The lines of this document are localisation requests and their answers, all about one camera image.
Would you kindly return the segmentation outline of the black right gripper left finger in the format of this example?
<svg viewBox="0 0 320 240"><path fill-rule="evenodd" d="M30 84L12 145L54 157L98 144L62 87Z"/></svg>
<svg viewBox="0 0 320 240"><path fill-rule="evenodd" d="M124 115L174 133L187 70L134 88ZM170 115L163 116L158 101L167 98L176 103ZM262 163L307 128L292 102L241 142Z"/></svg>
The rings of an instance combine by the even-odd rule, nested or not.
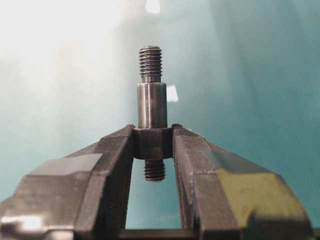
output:
<svg viewBox="0 0 320 240"><path fill-rule="evenodd" d="M97 240L126 225L133 125L25 175L0 204L3 240Z"/></svg>

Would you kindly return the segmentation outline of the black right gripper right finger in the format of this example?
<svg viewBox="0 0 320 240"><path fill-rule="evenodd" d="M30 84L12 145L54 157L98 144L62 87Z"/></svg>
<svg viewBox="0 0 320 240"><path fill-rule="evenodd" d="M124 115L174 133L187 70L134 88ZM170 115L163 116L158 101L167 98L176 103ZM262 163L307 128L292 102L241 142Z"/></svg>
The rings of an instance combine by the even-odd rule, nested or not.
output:
<svg viewBox="0 0 320 240"><path fill-rule="evenodd" d="M310 240L310 219L286 181L175 124L181 224L201 240Z"/></svg>

